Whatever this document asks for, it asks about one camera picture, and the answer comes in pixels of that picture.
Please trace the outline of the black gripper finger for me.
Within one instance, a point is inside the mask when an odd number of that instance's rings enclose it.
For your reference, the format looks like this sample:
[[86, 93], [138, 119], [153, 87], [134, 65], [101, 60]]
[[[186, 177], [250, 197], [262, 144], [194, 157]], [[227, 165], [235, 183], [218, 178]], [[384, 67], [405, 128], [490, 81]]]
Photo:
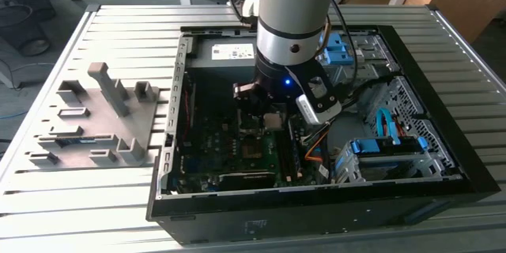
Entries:
[[254, 82], [250, 84], [235, 83], [233, 90], [238, 108], [249, 115], [263, 116], [273, 103], [266, 89]]

